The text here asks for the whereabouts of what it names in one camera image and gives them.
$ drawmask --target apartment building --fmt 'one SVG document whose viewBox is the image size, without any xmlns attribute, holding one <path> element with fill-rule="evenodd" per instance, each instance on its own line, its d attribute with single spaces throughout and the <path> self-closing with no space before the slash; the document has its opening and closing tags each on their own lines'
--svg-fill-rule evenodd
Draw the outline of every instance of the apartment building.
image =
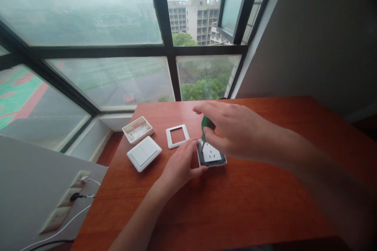
<svg viewBox="0 0 377 251">
<path fill-rule="evenodd" d="M 212 27 L 211 27 L 211 39 L 210 39 L 209 44 L 210 45 L 213 45 L 213 44 L 232 45 L 232 43 L 230 43 L 226 39 L 225 36 L 223 36 L 222 34 L 220 34 L 219 32 L 217 32 L 216 27 L 217 27 L 217 22 L 214 22 L 212 24 Z"/>
<path fill-rule="evenodd" d="M 172 33 L 188 33 L 200 45 L 210 45 L 212 24 L 219 17 L 219 0 L 168 0 Z"/>
</svg>

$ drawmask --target black cable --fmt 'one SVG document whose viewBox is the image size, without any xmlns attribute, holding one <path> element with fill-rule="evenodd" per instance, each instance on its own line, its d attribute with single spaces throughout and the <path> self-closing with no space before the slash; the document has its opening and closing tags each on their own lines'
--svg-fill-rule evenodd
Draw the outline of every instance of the black cable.
<svg viewBox="0 0 377 251">
<path fill-rule="evenodd" d="M 47 242 L 47 243 L 43 243 L 42 245 L 39 245 L 37 247 L 34 247 L 33 249 L 30 249 L 29 251 L 34 251 L 34 250 L 37 250 L 43 246 L 46 246 L 46 245 L 50 245 L 50 244 L 54 244 L 54 243 L 72 243 L 74 242 L 75 240 L 74 239 L 62 239 L 62 240 L 55 240 L 55 241 L 50 241 L 50 242 Z"/>
<path fill-rule="evenodd" d="M 70 198 L 70 201 L 75 201 L 77 198 L 94 198 L 94 196 L 90 196 L 90 195 L 80 195 L 80 193 L 76 192 L 76 193 L 73 193 L 71 198 Z"/>
</svg>

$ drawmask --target green screwdriver handle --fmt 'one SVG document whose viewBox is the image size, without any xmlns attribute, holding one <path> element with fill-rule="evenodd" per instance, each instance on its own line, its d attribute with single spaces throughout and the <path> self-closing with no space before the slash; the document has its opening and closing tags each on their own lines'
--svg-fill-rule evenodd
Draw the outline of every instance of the green screwdriver handle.
<svg viewBox="0 0 377 251">
<path fill-rule="evenodd" d="M 205 126 L 213 130 L 215 130 L 216 128 L 215 124 L 209 118 L 207 118 L 206 116 L 203 117 L 203 120 L 201 121 L 201 131 L 203 133 L 203 135 L 201 136 L 201 139 L 203 140 L 203 143 L 207 142 L 205 139 L 205 134 L 204 134 L 204 129 L 203 129 Z"/>
</svg>

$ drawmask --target orange tabletop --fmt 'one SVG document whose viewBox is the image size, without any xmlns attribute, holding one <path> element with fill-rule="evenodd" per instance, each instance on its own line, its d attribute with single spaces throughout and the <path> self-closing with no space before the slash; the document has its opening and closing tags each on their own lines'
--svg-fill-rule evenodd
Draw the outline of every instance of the orange tabletop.
<svg viewBox="0 0 377 251">
<path fill-rule="evenodd" d="M 267 120 L 303 135 L 366 183 L 377 184 L 377 145 L 312 97 L 222 100 L 245 105 Z M 126 153 L 123 136 L 72 250 L 107 250 L 126 225 L 169 157 L 165 130 L 185 124 L 201 137 L 203 115 L 196 102 L 139 104 L 132 117 L 144 116 L 162 148 L 141 173 Z M 267 164 L 227 156 L 228 164 L 209 168 L 191 180 L 165 206 L 150 250 L 223 250 L 335 235 L 315 203 L 290 173 Z M 192 167 L 198 166 L 196 152 Z"/>
</svg>

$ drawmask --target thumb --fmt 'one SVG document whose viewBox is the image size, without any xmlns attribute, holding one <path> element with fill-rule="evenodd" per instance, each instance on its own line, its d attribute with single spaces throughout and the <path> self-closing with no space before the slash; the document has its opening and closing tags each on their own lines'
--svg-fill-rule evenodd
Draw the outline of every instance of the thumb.
<svg viewBox="0 0 377 251">
<path fill-rule="evenodd" d="M 206 167 L 206 166 L 201 166 L 201 167 L 198 167 L 196 169 L 192 169 L 190 171 L 191 178 L 201 176 L 207 169 L 208 169 L 208 167 Z"/>
<path fill-rule="evenodd" d="M 204 127 L 205 140 L 219 151 L 223 151 L 224 138 L 215 134 L 215 131 L 209 127 Z"/>
</svg>

